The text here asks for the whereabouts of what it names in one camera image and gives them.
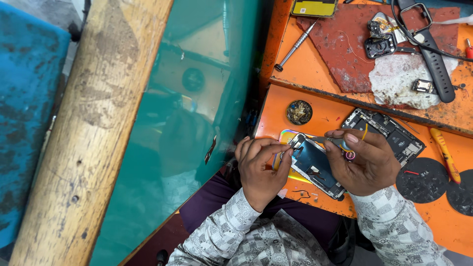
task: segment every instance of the man's left hand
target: man's left hand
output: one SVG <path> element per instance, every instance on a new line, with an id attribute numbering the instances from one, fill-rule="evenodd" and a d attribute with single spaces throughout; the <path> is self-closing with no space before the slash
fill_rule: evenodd
<path id="1" fill-rule="evenodd" d="M 278 171 L 266 170 L 266 162 L 282 151 L 287 152 L 282 156 Z M 236 146 L 235 157 L 243 193 L 255 211 L 263 212 L 266 205 L 286 184 L 293 152 L 290 145 L 270 138 L 250 140 L 246 137 Z"/>

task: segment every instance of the patterned shirt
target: patterned shirt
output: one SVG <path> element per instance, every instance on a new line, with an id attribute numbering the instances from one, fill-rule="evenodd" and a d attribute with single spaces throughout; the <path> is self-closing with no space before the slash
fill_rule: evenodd
<path id="1" fill-rule="evenodd" d="M 351 195 L 358 225 L 375 246 L 385 265 L 453 266 L 446 250 L 414 204 L 393 187 L 370 196 Z M 330 261 L 315 237 L 280 210 L 271 219 L 259 219 L 240 189 L 227 204 L 197 228 L 169 258 L 177 265 L 327 266 Z"/>

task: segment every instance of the red probe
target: red probe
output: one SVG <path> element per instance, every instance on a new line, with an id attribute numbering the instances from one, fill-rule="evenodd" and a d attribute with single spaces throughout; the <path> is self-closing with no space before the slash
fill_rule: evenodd
<path id="1" fill-rule="evenodd" d="M 470 44 L 470 40 L 466 40 L 466 58 L 473 58 L 473 47 Z"/>

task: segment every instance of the shirt sleeve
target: shirt sleeve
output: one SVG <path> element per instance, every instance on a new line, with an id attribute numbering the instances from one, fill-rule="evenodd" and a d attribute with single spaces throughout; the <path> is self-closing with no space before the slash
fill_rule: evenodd
<path id="1" fill-rule="evenodd" d="M 241 188 L 227 204 L 207 217 L 184 244 L 179 244 L 167 265 L 223 265 L 233 257 L 260 214 L 248 203 Z"/>
<path id="2" fill-rule="evenodd" d="M 387 266 L 453 266 L 412 201 L 393 187 L 370 196 L 351 195 L 361 232 Z"/>

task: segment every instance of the orange table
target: orange table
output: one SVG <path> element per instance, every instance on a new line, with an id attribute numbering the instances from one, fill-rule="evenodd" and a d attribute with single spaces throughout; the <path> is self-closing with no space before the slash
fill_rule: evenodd
<path id="1" fill-rule="evenodd" d="M 313 108 L 312 119 L 305 125 L 293 125 L 285 117 L 287 106 L 294 100 L 304 100 Z M 323 135 L 328 130 L 340 128 L 342 121 L 354 108 L 353 106 L 309 93 L 278 85 L 270 85 L 263 112 L 257 125 L 256 138 L 271 137 L 278 139 L 281 131 L 285 129 L 313 135 Z M 444 164 L 442 153 L 432 140 L 427 127 L 414 123 L 410 123 L 410 125 L 420 134 L 415 133 L 410 128 L 406 129 L 426 145 L 425 150 L 419 157 L 432 158 Z M 448 149 L 455 159 L 458 170 L 461 172 L 470 169 L 472 163 L 469 154 L 473 147 L 473 139 L 447 132 L 443 132 L 443 135 L 448 144 Z M 346 196 L 343 201 L 338 202 L 331 199 L 316 186 L 291 178 L 288 178 L 284 188 L 288 189 L 286 194 L 288 198 L 299 200 L 300 202 L 333 213 L 356 218 L 353 202 L 347 194 L 345 194 Z M 310 198 L 301 198 L 300 192 L 292 192 L 296 190 L 306 190 L 309 192 Z M 455 211 L 448 203 L 446 194 L 434 202 L 415 204 L 415 206 L 424 221 L 432 228 L 434 239 L 438 244 L 454 252 L 471 256 L 473 251 L 473 217 Z"/>
<path id="2" fill-rule="evenodd" d="M 282 61 L 303 33 L 296 24 L 296 18 L 289 15 L 291 3 L 292 1 L 277 0 L 274 4 L 261 68 L 261 99 L 266 94 L 268 83 L 278 84 L 473 138 L 472 63 L 460 62 L 452 74 L 453 84 L 465 83 L 467 84 L 466 90 L 458 90 L 456 99 L 452 103 L 440 103 L 427 110 L 393 110 L 376 104 L 372 93 L 342 93 L 341 88 L 334 83 L 330 76 L 327 65 L 309 39 L 286 62 L 283 72 L 274 70 L 274 64 Z M 460 24 L 457 47 L 462 51 L 465 50 L 466 38 L 473 39 L 471 26 Z"/>

